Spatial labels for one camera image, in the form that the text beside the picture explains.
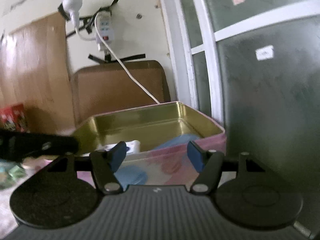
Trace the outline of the pink metal tin box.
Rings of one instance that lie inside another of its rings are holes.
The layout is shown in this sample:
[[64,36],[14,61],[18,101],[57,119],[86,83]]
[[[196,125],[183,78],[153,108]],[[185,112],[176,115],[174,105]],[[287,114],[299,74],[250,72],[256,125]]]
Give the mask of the pink metal tin box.
[[181,102],[138,107],[95,115],[83,122],[73,136],[80,155],[103,150],[107,144],[140,141],[140,152],[127,155],[120,168],[136,165],[148,175],[144,185],[190,186],[198,173],[187,156],[187,144],[152,149],[179,135],[195,134],[204,150],[226,151],[225,130],[212,118]]

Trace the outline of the white blue tissue packet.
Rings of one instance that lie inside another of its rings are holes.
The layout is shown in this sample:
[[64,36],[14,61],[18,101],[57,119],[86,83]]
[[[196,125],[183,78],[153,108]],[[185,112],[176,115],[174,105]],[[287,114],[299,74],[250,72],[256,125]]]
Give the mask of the white blue tissue packet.
[[[126,141],[125,144],[127,155],[137,154],[140,152],[140,141]],[[116,146],[116,144],[107,144],[103,146],[103,149],[109,151],[110,149],[114,148],[114,146]]]

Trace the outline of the blue soft sponge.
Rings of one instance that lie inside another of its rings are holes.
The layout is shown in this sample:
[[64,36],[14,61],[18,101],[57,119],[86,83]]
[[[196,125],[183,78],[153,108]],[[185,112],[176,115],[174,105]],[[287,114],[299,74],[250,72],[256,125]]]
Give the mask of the blue soft sponge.
[[[179,135],[178,137],[166,141],[152,150],[162,150],[164,148],[186,144],[189,141],[197,140],[199,138],[200,137],[195,134]],[[136,165],[129,165],[120,168],[114,175],[124,190],[126,190],[129,185],[144,185],[148,180],[147,173]]]

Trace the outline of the red cereal box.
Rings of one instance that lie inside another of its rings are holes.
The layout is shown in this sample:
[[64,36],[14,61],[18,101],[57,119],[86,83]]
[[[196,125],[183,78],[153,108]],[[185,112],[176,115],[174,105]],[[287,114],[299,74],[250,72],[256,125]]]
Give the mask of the red cereal box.
[[1,128],[14,132],[29,132],[22,103],[1,108]]

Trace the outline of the light green cloth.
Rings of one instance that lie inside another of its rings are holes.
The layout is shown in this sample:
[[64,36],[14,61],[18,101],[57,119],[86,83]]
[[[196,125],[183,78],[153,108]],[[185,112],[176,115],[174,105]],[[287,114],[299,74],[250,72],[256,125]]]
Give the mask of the light green cloth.
[[1,190],[14,186],[25,176],[26,172],[20,164],[1,161]]

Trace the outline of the white window frame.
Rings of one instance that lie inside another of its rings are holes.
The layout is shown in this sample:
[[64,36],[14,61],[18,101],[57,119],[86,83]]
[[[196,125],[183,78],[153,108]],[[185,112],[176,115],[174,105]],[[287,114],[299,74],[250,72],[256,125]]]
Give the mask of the white window frame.
[[225,128],[319,120],[319,0],[161,0],[178,99]]

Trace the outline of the large cardboard sheet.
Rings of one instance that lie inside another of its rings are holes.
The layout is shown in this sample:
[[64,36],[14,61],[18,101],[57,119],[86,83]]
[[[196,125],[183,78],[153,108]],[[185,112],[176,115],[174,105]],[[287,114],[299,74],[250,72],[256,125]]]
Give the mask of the large cardboard sheet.
[[22,26],[1,42],[1,107],[19,103],[32,132],[74,128],[65,20],[59,13]]

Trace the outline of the brown mesh chair back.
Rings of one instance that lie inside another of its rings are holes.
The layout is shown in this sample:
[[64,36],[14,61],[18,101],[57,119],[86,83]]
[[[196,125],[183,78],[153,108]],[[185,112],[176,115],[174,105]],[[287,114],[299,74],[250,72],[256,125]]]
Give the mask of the brown mesh chair back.
[[[134,61],[125,66],[159,102],[171,101],[165,71],[159,62]],[[118,63],[78,70],[71,78],[71,88],[76,125],[96,114],[155,104]]]

